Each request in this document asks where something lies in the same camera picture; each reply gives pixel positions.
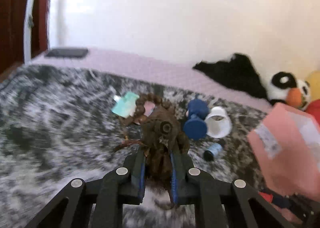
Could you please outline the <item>brown bead bracelet tassel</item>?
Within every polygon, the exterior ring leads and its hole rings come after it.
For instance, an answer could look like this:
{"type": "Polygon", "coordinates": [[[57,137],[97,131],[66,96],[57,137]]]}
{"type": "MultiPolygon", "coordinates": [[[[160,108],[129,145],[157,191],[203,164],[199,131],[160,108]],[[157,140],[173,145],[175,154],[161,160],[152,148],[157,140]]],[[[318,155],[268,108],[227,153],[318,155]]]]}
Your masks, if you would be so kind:
{"type": "Polygon", "coordinates": [[[138,121],[142,137],[139,140],[130,140],[127,138],[127,132],[124,132],[125,140],[113,151],[119,151],[132,144],[140,145],[146,159],[146,179],[156,188],[167,190],[170,197],[169,203],[154,200],[156,206],[165,211],[178,208],[173,201],[172,192],[169,191],[173,173],[170,153],[177,148],[181,154],[187,154],[190,148],[189,139],[183,132],[181,123],[175,116],[175,107],[169,100],[154,93],[140,93],[135,104],[133,116],[120,122],[127,127],[138,121]]]}

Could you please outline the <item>small blue thread bobbin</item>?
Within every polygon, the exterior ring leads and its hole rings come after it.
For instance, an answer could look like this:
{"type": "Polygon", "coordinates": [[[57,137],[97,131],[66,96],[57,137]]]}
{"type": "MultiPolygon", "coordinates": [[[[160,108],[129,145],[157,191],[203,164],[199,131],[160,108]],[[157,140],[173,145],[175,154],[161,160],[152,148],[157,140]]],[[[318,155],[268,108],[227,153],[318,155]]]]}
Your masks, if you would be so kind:
{"type": "Polygon", "coordinates": [[[213,161],[219,157],[222,151],[223,146],[220,143],[214,143],[204,151],[203,158],[207,162],[213,161]]]}

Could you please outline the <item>blue spool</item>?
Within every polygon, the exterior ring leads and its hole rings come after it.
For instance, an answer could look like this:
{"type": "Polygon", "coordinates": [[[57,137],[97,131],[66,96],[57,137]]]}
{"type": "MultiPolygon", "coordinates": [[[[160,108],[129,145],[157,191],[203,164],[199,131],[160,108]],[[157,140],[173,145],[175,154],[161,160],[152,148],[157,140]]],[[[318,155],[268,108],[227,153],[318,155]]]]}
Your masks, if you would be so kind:
{"type": "Polygon", "coordinates": [[[204,121],[209,114],[206,102],[201,99],[193,99],[188,103],[183,131],[189,139],[199,140],[207,134],[207,124],[204,121]]]}

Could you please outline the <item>white spool far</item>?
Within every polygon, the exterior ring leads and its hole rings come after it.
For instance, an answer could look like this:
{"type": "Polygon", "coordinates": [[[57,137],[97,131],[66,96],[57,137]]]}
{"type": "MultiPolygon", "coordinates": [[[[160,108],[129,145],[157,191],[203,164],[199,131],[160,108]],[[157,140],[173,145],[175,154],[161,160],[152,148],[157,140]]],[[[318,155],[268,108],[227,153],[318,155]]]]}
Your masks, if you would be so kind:
{"type": "Polygon", "coordinates": [[[231,133],[231,119],[220,106],[212,108],[204,121],[207,125],[207,135],[212,138],[223,138],[231,133]]]}

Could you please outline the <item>pink storage box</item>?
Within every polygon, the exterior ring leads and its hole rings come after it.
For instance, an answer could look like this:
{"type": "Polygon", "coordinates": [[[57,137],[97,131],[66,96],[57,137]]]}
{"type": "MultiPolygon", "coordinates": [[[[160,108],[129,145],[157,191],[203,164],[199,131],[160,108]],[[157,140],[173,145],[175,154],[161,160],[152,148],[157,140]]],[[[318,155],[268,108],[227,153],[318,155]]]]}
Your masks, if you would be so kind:
{"type": "Polygon", "coordinates": [[[319,200],[319,124],[312,115],[278,103],[247,137],[268,188],[319,200]]]}

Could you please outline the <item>teal small packet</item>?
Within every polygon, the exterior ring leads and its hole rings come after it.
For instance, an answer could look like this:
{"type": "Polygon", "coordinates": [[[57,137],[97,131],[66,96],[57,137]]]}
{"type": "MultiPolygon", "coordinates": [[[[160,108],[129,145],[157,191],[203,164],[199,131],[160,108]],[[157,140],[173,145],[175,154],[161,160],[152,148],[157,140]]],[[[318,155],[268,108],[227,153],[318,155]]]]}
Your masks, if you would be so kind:
{"type": "Polygon", "coordinates": [[[138,98],[139,95],[133,92],[127,92],[122,97],[114,95],[113,100],[116,103],[111,111],[120,117],[128,118],[134,114],[136,109],[136,100],[138,98]]]}

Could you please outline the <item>pink bed sheet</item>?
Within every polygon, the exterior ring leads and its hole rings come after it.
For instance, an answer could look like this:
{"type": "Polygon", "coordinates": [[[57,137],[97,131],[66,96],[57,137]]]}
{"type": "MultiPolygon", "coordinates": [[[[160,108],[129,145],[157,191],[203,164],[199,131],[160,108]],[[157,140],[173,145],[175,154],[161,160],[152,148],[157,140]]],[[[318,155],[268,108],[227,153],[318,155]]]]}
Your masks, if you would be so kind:
{"type": "Polygon", "coordinates": [[[189,67],[132,53],[92,48],[87,56],[82,59],[46,58],[45,53],[41,53],[36,58],[33,58],[30,63],[93,69],[145,82],[212,95],[247,105],[263,112],[268,112],[271,109],[270,104],[264,99],[253,98],[244,92],[227,89],[189,67]]]}

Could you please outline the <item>panda plush toy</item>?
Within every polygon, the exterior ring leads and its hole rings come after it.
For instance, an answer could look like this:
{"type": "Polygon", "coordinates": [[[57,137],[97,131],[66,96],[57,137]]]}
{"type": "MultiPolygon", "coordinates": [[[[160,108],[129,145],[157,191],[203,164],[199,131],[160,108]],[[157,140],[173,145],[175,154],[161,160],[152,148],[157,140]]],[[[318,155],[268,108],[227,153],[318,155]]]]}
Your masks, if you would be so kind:
{"type": "Polygon", "coordinates": [[[267,100],[274,106],[283,103],[305,111],[311,102],[310,84],[292,73],[280,71],[264,81],[267,100]]]}

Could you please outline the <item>yellow cushion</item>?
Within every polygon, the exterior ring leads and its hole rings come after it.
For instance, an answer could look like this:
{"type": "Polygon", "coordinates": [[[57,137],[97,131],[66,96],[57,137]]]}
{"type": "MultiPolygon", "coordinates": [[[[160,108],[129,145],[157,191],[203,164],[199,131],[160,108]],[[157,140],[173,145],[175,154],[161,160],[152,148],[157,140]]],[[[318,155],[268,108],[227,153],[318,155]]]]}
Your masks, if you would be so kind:
{"type": "Polygon", "coordinates": [[[320,92],[320,70],[311,72],[307,76],[306,81],[310,84],[311,96],[314,99],[318,99],[320,92]]]}

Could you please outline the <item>black phone on bed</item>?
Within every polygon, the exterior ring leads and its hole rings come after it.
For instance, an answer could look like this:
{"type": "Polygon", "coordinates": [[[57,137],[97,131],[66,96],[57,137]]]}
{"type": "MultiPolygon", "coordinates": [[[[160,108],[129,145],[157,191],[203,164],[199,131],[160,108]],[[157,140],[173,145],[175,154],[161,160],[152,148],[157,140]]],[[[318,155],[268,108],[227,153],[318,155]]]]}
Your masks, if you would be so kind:
{"type": "Polygon", "coordinates": [[[87,48],[53,48],[47,52],[46,57],[82,59],[88,52],[87,48]]]}

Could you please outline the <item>black fabric by wall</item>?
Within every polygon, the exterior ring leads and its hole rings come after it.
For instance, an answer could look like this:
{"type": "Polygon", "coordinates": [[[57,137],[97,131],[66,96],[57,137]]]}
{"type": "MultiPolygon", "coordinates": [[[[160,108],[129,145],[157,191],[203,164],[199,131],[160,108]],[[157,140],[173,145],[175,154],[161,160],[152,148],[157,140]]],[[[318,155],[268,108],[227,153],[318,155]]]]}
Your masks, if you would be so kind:
{"type": "Polygon", "coordinates": [[[260,76],[245,54],[234,53],[228,60],[215,63],[200,62],[193,69],[228,89],[245,92],[254,98],[267,98],[260,76]]]}

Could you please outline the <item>red wooden door frame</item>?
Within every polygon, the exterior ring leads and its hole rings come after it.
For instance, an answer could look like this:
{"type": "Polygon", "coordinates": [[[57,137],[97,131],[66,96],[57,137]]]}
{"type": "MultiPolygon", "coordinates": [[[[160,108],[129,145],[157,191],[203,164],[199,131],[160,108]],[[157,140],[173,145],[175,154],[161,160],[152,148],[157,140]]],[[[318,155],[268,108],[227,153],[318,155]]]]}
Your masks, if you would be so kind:
{"type": "Polygon", "coordinates": [[[48,49],[50,0],[1,0],[1,72],[48,49]]]}

